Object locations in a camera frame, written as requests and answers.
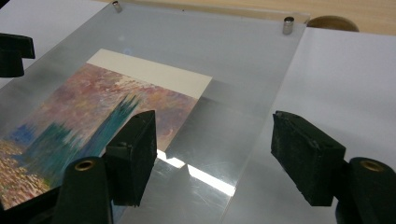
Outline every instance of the black clamp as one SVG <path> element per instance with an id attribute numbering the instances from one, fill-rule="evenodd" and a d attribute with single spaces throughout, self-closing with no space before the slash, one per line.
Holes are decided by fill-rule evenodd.
<path id="1" fill-rule="evenodd" d="M 33 39 L 23 35 L 0 34 L 0 77 L 23 76 L 22 58 L 35 58 Z"/>
<path id="2" fill-rule="evenodd" d="M 396 174 L 346 148 L 300 116 L 276 111 L 271 153 L 311 206 L 338 199 L 337 223 L 396 223 Z"/>

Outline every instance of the wooden surface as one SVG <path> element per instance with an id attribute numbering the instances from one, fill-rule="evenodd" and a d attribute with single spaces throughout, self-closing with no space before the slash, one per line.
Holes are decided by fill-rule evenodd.
<path id="1" fill-rule="evenodd" d="M 341 16 L 354 21 L 362 33 L 396 35 L 396 0 L 149 0 L 150 2 L 253 7 L 307 12 L 311 19 Z"/>

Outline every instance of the glass edge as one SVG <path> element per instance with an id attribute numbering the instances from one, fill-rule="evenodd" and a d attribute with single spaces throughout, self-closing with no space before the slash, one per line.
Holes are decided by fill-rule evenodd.
<path id="1" fill-rule="evenodd" d="M 168 7 L 180 10 L 192 10 L 207 13 L 223 14 L 230 16 L 241 16 L 246 18 L 270 20 L 270 21 L 283 21 L 286 17 L 292 16 L 294 22 L 307 24 L 310 20 L 310 14 L 305 12 L 291 12 L 291 11 L 278 11 L 264 8 L 254 7 L 229 7 L 229 6 L 214 6 L 207 4 L 193 4 L 193 3 L 170 3 L 159 1 L 145 1 L 145 0 L 123 0 L 122 3 L 132 3 L 143 6 L 151 7 Z"/>

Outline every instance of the metal standoff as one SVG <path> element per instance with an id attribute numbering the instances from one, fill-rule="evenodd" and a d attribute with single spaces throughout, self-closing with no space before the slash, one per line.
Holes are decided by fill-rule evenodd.
<path id="1" fill-rule="evenodd" d="M 112 4 L 113 4 L 113 7 L 116 9 L 117 12 L 121 12 L 122 11 L 122 7 L 121 7 L 119 1 L 114 1 Z"/>
<path id="2" fill-rule="evenodd" d="M 285 18 L 285 20 L 283 22 L 283 34 L 284 35 L 289 35 L 289 34 L 291 34 L 291 32 L 293 32 L 293 24 L 294 24 L 293 17 Z"/>

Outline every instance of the painting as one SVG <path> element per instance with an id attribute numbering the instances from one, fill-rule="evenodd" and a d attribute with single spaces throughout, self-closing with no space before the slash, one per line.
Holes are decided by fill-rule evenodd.
<path id="1" fill-rule="evenodd" d="M 114 69 L 100 63 L 117 57 L 119 65 L 111 63 Z M 140 68 L 127 69 L 133 76 L 114 71 L 123 66 Z M 155 78 L 162 71 L 164 77 Z M 165 151 L 210 81 L 210 77 L 193 74 L 192 80 L 202 78 L 203 82 L 191 94 L 185 86 L 196 83 L 169 83 L 166 76 L 177 73 L 188 77 L 190 72 L 107 50 L 96 53 L 0 140 L 0 197 L 5 209 L 60 186 L 68 163 L 101 155 L 134 114 L 156 110 L 158 149 Z M 147 82 L 161 78 L 166 81 Z"/>

